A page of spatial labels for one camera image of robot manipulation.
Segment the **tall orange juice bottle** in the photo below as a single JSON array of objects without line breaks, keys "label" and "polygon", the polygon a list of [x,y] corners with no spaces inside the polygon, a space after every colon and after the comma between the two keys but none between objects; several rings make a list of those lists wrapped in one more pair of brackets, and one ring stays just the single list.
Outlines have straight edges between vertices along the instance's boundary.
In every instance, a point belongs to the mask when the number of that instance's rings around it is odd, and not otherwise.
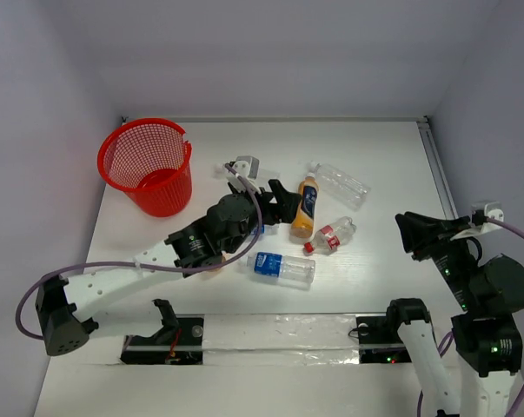
[{"label": "tall orange juice bottle", "polygon": [[319,186],[315,180],[315,173],[308,172],[299,184],[298,193],[301,196],[295,219],[291,223],[290,234],[296,238],[307,239],[313,234],[315,224],[315,204]]}]

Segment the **large clear plastic bottle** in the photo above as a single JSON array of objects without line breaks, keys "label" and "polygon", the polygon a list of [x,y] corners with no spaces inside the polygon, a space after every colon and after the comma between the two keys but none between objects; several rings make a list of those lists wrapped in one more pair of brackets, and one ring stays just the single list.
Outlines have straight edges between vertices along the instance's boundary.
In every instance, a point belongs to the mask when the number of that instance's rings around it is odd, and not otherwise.
[{"label": "large clear plastic bottle", "polygon": [[322,189],[350,209],[359,210],[367,200],[370,187],[353,176],[326,163],[310,162],[308,166]]}]

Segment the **blue label bottle front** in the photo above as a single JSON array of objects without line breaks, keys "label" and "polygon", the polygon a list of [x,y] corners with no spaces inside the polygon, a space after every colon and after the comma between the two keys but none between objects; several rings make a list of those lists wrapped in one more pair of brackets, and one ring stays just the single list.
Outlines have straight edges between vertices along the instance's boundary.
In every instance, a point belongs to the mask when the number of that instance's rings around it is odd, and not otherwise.
[{"label": "blue label bottle front", "polygon": [[310,289],[316,270],[313,260],[269,252],[248,255],[243,267],[256,281],[302,290]]}]

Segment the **clear unlabeled plastic bottle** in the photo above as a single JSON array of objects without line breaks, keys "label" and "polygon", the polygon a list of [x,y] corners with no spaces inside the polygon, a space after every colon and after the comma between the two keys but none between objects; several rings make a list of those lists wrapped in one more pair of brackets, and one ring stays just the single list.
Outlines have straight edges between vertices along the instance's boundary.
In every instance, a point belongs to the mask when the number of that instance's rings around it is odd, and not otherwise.
[{"label": "clear unlabeled plastic bottle", "polygon": [[214,166],[214,177],[215,178],[227,178],[233,174],[228,170],[227,163],[216,164]]}]

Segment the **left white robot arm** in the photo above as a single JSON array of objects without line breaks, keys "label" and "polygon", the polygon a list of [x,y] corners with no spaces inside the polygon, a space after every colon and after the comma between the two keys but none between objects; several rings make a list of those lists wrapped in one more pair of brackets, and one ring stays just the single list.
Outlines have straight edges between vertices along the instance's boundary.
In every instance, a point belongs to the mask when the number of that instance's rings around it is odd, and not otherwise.
[{"label": "left white robot arm", "polygon": [[174,347],[182,326],[168,299],[150,301],[143,318],[111,306],[158,284],[237,261],[253,246],[251,232],[291,223],[301,199],[276,179],[268,189],[232,188],[205,216],[131,261],[92,262],[80,275],[65,279],[56,272],[42,280],[36,313],[47,355],[69,354],[92,338],[119,334],[148,346]]}]

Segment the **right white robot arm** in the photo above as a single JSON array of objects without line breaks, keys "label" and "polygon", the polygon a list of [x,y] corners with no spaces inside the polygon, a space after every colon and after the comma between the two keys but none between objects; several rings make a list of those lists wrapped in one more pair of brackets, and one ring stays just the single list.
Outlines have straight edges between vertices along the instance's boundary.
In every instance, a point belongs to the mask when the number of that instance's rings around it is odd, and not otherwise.
[{"label": "right white robot arm", "polygon": [[523,340],[514,314],[524,309],[524,267],[505,255],[480,263],[468,244],[500,228],[522,238],[524,233],[506,224],[503,211],[492,202],[454,220],[406,212],[395,221],[405,252],[416,261],[434,263],[462,310],[451,319],[460,391],[452,389],[422,300],[391,301],[383,320],[385,334],[408,351],[426,414],[514,415],[524,395],[523,385],[517,398],[509,399],[521,370]]}]

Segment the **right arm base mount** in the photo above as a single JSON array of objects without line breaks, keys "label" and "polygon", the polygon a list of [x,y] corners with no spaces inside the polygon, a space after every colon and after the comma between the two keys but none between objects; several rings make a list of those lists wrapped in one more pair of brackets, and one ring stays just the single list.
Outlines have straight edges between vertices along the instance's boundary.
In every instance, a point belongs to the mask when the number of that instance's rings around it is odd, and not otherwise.
[{"label": "right arm base mount", "polygon": [[404,363],[430,369],[441,366],[432,321],[425,314],[410,318],[371,315],[356,318],[348,332],[359,346],[362,363]]}]

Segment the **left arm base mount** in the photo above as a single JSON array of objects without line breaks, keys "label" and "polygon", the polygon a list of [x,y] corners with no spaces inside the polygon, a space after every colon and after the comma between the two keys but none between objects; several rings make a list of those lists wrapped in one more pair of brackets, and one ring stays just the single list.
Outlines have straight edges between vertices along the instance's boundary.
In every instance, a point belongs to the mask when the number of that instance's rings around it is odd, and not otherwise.
[{"label": "left arm base mount", "polygon": [[203,316],[181,316],[178,326],[150,337],[127,335],[120,361],[126,365],[202,365]]}]

